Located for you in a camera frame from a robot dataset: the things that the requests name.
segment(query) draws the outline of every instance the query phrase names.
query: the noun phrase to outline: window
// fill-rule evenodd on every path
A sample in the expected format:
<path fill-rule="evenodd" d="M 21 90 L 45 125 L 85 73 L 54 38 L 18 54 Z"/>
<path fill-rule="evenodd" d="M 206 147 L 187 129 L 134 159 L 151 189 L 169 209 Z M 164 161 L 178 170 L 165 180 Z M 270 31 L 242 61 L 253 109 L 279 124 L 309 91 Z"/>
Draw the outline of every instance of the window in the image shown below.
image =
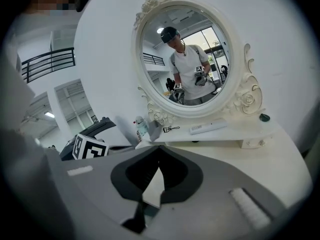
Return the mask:
<path fill-rule="evenodd" d="M 214 54 L 215 58 L 220 58 L 220 57 L 226 56 L 223 49 L 216 50 L 213 52 L 213 54 Z"/>
<path fill-rule="evenodd" d="M 226 56 L 222 56 L 222 57 L 216 58 L 216 62 L 218 63 L 220 70 L 221 70 L 221 66 L 226 66 L 226 67 L 229 68 Z"/>
<path fill-rule="evenodd" d="M 209 49 L 209 45 L 205 39 L 205 36 L 202 34 L 201 31 L 194 33 L 192 35 L 189 35 L 188 37 L 183 39 L 183 42 L 189 46 L 189 45 L 197 45 L 202 48 L 202 50 Z"/>
<path fill-rule="evenodd" d="M 208 55 L 208 58 L 209 58 L 208 61 L 209 61 L 210 65 L 215 64 L 215 60 L 214 60 L 211 52 L 207 53 L 206 55 Z"/>
<path fill-rule="evenodd" d="M 92 121 L 93 121 L 94 124 L 99 122 L 99 120 L 98 120 L 98 118 L 96 117 L 96 115 L 91 116 L 91 119 L 92 119 Z"/>
<path fill-rule="evenodd" d="M 210 48 L 221 45 L 212 27 L 202 30 L 202 33 L 205 36 L 205 39 L 207 40 L 207 42 L 209 43 Z"/>

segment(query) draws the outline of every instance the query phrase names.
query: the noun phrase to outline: balcony railing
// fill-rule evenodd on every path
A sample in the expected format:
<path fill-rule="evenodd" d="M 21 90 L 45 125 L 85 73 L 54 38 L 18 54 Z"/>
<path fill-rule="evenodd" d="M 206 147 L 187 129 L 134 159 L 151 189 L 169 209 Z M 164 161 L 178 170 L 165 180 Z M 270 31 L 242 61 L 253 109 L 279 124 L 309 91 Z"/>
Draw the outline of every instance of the balcony railing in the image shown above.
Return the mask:
<path fill-rule="evenodd" d="M 165 65 L 163 58 L 148 53 L 143 53 L 143 61 L 147 64 Z"/>
<path fill-rule="evenodd" d="M 74 48 L 50 51 L 22 62 L 22 77 L 27 83 L 52 72 L 75 66 Z"/>

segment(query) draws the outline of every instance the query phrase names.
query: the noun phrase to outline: bottle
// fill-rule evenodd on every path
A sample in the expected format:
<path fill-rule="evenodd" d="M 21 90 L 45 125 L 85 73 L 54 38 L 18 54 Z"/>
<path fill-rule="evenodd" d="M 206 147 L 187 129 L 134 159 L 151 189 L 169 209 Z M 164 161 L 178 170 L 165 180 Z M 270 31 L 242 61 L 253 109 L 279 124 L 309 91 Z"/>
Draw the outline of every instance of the bottle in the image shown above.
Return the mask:
<path fill-rule="evenodd" d="M 138 142 L 140 143 L 142 140 L 141 140 L 140 132 L 138 130 L 136 131 L 136 135 L 138 136 Z"/>
<path fill-rule="evenodd" d="M 139 115 L 135 118 L 135 126 L 141 137 L 143 137 L 148 132 L 146 121 Z"/>

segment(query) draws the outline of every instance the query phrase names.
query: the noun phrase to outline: white label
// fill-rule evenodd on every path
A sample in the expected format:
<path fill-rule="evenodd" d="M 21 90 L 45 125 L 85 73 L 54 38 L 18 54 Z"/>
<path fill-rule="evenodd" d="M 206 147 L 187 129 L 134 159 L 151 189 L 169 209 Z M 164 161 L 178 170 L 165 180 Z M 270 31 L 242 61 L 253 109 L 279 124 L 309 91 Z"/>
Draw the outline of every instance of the white label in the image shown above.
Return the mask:
<path fill-rule="evenodd" d="M 197 130 L 197 129 L 201 129 L 202 125 L 198 125 L 198 126 L 194 126 L 191 128 L 192 131 Z"/>
<path fill-rule="evenodd" d="M 88 172 L 90 172 L 92 170 L 93 170 L 93 167 L 91 165 L 88 165 L 86 167 L 80 167 L 80 168 L 77 168 L 77 169 L 68 170 L 67 173 L 70 176 L 75 176 L 75 175 L 79 175 L 79 174 L 88 173 Z"/>

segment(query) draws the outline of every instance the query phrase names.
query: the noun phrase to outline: ornate mirror frame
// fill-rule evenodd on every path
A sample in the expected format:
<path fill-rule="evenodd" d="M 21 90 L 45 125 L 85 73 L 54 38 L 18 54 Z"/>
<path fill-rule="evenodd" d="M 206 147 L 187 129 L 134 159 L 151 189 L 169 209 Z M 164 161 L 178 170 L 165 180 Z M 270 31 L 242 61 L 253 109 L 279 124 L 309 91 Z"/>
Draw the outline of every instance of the ornate mirror frame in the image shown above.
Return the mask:
<path fill-rule="evenodd" d="M 144 28 L 155 15 L 173 6 L 189 6 L 203 12 L 221 29 L 228 42 L 231 60 L 227 79 L 220 93 L 203 105 L 184 106 L 169 101 L 157 92 L 146 73 L 142 57 Z M 249 49 L 250 45 L 241 41 L 234 26 L 210 4 L 197 0 L 146 0 L 141 12 L 136 14 L 131 50 L 140 83 L 138 89 L 144 92 L 142 97 L 147 98 L 150 119 L 157 120 L 162 125 L 172 124 L 175 120 L 192 124 L 214 118 L 247 117 L 256 114 L 261 110 L 262 92 L 250 69 L 250 63 L 254 60 L 248 59 Z"/>

